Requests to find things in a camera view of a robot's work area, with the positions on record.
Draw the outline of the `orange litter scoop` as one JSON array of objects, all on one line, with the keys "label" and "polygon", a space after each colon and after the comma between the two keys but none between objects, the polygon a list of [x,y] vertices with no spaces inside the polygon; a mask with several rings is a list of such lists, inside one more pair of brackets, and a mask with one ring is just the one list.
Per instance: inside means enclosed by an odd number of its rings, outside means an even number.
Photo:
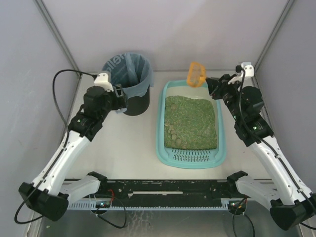
[{"label": "orange litter scoop", "polygon": [[206,80],[206,68],[198,62],[192,62],[187,76],[187,85],[190,87],[201,87]]}]

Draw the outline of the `teal litter box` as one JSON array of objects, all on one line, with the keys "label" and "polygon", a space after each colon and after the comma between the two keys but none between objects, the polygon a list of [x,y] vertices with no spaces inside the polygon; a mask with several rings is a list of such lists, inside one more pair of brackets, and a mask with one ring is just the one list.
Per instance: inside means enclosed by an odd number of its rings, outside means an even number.
[{"label": "teal litter box", "polygon": [[[213,105],[217,148],[211,150],[179,150],[164,146],[165,99],[169,96],[186,96],[191,99],[206,99]],[[169,81],[165,84],[158,99],[156,125],[156,154],[158,159],[169,166],[184,169],[205,169],[220,166],[227,155],[227,145],[221,103],[210,97],[207,84],[193,88],[185,80]]]}]

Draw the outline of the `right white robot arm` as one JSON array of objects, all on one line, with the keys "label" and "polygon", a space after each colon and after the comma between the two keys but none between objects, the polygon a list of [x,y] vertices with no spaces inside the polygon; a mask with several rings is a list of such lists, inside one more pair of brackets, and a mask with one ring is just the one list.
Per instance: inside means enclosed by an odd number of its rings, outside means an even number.
[{"label": "right white robot arm", "polygon": [[209,95],[223,100],[235,120],[238,138],[260,160],[276,188],[266,187],[244,171],[230,178],[239,193],[264,206],[281,229],[289,230],[316,214],[316,195],[294,171],[261,116],[264,101],[260,89],[244,86],[242,81],[229,83],[231,79],[230,75],[206,78]]}]

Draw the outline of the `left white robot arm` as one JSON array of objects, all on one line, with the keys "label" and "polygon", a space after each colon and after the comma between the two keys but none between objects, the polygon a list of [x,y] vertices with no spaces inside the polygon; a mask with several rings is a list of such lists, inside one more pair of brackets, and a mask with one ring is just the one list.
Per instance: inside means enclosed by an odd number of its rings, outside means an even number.
[{"label": "left white robot arm", "polygon": [[72,118],[54,156],[31,183],[20,185],[23,204],[42,217],[57,221],[74,202],[100,191],[106,192],[107,177],[95,171],[70,185],[63,182],[76,159],[102,128],[109,112],[126,107],[127,98],[121,85],[115,85],[113,90],[105,90],[101,86],[88,88],[83,104]]}]

